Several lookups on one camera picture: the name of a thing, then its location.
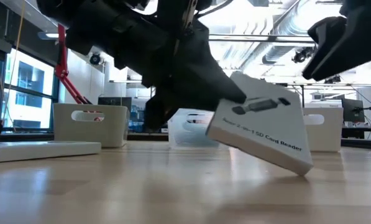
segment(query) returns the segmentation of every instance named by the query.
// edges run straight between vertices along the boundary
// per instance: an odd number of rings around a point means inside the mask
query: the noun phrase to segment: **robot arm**
[[[37,0],[42,14],[69,27],[66,46],[88,54],[92,46],[114,58],[115,67],[142,75],[156,87],[145,107],[145,126],[161,127],[178,108],[214,111],[220,99],[243,103],[244,93],[211,55],[209,29],[194,18],[212,0],[159,0],[154,15],[149,0]]]
[[[193,17],[212,0],[159,0],[150,16],[132,10],[148,2],[37,0],[42,14],[68,27],[68,48],[88,54],[97,46],[117,68],[127,66],[144,86],[156,87],[145,107],[146,127],[159,128],[178,108],[213,111],[223,98],[243,103],[246,96],[211,55],[209,29]],[[305,78],[323,80],[371,60],[371,0],[344,0],[341,13],[346,18],[325,18],[308,31],[318,49]]]
[[[344,17],[328,17],[313,25],[308,35],[318,50],[303,71],[316,81],[371,61],[371,0],[344,0]]]

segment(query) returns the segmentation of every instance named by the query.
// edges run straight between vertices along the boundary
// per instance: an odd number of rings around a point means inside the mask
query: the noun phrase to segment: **white product box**
[[[0,142],[0,162],[80,156],[100,152],[99,142]]]
[[[298,94],[240,72],[231,79],[247,100],[243,105],[221,100],[208,137],[305,175],[313,162]]]

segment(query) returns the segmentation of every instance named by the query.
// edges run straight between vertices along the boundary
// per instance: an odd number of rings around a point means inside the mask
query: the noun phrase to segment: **desk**
[[[313,154],[306,178],[236,149],[129,142],[0,164],[0,223],[371,223],[371,151]]]
[[[371,140],[343,138],[341,139],[341,146],[342,147],[358,147],[361,149],[371,149]]]
[[[370,132],[371,128],[342,128],[342,138],[364,139],[365,132]]]

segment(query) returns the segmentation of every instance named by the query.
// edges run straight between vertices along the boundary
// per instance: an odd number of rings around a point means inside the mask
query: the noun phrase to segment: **exposed duct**
[[[269,27],[272,27],[272,20],[269,23],[268,19],[264,19],[259,23],[248,22],[247,27],[242,31],[243,34],[267,34]],[[247,58],[249,52],[253,52],[256,48],[256,42],[235,42],[230,43],[229,48],[222,56],[222,61],[219,63],[224,69],[238,69],[241,62]]]
[[[295,17],[298,11],[302,10],[302,7],[309,0],[297,0],[284,15],[279,18],[278,22],[274,24],[273,29],[270,31],[270,35],[306,35],[306,30],[301,30],[295,24]],[[245,70],[246,66],[261,57],[261,54],[265,55],[262,57],[262,62],[267,65],[272,65],[277,60],[287,54],[293,49],[292,46],[273,46],[272,43],[263,42],[260,43],[249,57],[242,63],[241,70]]]

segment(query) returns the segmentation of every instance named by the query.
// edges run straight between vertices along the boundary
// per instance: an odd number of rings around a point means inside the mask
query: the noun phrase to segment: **ceiling light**
[[[209,41],[233,42],[272,42],[272,43],[307,43],[314,41],[308,36],[277,36],[277,35],[209,35]]]
[[[58,38],[58,34],[46,34],[49,38]]]
[[[110,80],[109,81],[110,83],[141,83],[141,80],[137,81],[137,80],[123,80],[123,81],[120,81],[120,80]]]
[[[328,4],[328,5],[342,5],[342,0],[323,0],[323,1],[316,1],[315,4]]]

